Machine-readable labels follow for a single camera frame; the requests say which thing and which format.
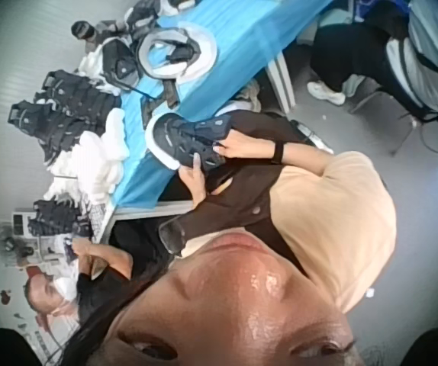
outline white face mask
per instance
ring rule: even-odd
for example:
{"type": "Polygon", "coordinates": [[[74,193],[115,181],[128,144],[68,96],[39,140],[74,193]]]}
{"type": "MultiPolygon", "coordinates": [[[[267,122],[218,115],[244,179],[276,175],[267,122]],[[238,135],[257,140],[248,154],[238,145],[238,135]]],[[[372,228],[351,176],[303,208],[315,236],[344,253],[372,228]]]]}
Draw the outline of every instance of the white face mask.
{"type": "Polygon", "coordinates": [[[73,278],[60,277],[54,280],[53,283],[58,293],[65,299],[63,302],[72,302],[76,299],[76,281],[73,278]]]}

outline black wristwatch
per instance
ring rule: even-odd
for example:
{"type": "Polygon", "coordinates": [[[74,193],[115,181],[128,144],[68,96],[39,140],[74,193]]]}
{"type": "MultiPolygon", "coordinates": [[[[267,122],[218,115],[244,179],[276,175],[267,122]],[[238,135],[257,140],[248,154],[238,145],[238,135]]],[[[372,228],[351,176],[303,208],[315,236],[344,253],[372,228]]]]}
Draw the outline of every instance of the black wristwatch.
{"type": "Polygon", "coordinates": [[[282,164],[283,159],[283,148],[285,143],[282,141],[275,142],[275,152],[273,153],[272,163],[273,164],[282,164]]]}

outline white sneaker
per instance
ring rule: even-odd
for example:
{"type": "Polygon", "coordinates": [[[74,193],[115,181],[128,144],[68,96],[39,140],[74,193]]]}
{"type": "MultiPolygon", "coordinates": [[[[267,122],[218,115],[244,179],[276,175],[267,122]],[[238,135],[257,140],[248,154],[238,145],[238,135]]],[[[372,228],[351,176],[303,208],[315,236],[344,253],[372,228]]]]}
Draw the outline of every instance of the white sneaker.
{"type": "Polygon", "coordinates": [[[343,105],[346,101],[346,96],[343,93],[332,91],[323,82],[308,82],[308,91],[314,98],[320,101],[329,101],[335,105],[343,105]]]}

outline woman's eye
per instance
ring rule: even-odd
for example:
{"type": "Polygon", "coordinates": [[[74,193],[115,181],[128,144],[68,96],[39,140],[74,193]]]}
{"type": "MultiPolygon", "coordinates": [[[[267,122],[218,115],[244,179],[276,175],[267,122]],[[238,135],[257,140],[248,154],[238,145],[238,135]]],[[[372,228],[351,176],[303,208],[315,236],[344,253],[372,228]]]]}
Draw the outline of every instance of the woman's eye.
{"type": "Polygon", "coordinates": [[[161,361],[173,361],[178,357],[176,350],[169,345],[157,345],[148,342],[138,342],[134,343],[134,347],[143,355],[161,361]]]}
{"type": "Polygon", "coordinates": [[[321,345],[313,345],[309,348],[298,348],[292,352],[293,355],[296,355],[300,358],[313,358],[319,356],[328,356],[335,355],[336,353],[340,353],[342,349],[334,343],[327,343],[321,345]]]}

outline table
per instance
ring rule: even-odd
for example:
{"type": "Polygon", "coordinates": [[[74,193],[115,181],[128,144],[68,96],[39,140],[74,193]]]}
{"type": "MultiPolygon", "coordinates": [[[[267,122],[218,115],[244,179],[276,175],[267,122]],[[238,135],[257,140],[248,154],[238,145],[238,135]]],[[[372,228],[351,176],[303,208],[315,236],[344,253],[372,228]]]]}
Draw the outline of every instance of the table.
{"type": "MultiPolygon", "coordinates": [[[[289,112],[295,99],[282,51],[332,1],[203,0],[192,10],[160,18],[162,27],[174,27],[182,21],[198,24],[217,42],[214,68],[204,77],[179,86],[181,104],[177,113],[189,120],[211,117],[264,67],[281,108],[289,112]]],[[[147,77],[137,87],[155,96],[163,90],[161,82],[147,77]]],[[[124,161],[124,177],[105,208],[95,236],[98,241],[108,238],[116,220],[183,214],[192,208],[184,201],[156,204],[173,172],[146,154],[140,95],[133,92],[122,99],[130,157],[124,161]]]]}

